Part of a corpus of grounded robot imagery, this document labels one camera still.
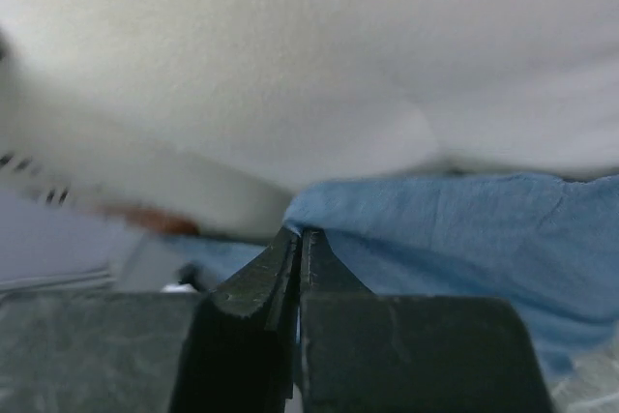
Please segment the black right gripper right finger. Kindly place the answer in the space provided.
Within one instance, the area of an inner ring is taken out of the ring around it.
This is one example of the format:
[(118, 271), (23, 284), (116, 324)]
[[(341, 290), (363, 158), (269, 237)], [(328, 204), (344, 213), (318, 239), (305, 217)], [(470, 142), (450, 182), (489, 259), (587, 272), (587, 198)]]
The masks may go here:
[(550, 412), (525, 325), (507, 302), (383, 296), (302, 237), (300, 338), (308, 412)]

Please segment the blue fabric pillowcase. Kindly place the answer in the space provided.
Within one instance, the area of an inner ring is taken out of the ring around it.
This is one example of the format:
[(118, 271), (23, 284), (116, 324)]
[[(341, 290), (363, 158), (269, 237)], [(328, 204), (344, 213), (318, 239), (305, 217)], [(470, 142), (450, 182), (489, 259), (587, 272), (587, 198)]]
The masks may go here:
[(283, 226), (325, 233), (371, 291), (509, 301), (543, 371), (568, 373), (618, 322), (618, 180), (540, 174), (332, 181)]

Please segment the cream pillow with bear print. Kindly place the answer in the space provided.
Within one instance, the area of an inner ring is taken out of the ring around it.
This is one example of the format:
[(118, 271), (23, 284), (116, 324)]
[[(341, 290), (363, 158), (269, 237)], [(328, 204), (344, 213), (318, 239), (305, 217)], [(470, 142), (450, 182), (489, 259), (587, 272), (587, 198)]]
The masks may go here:
[(267, 236), (327, 179), (618, 168), (618, 0), (1, 0), (1, 135)]

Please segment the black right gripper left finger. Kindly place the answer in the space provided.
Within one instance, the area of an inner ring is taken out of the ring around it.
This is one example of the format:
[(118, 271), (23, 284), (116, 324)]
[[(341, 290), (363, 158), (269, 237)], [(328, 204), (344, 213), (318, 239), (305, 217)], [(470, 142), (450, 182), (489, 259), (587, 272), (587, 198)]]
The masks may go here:
[(281, 412), (293, 394), (298, 238), (285, 229), (195, 309), (171, 412)]

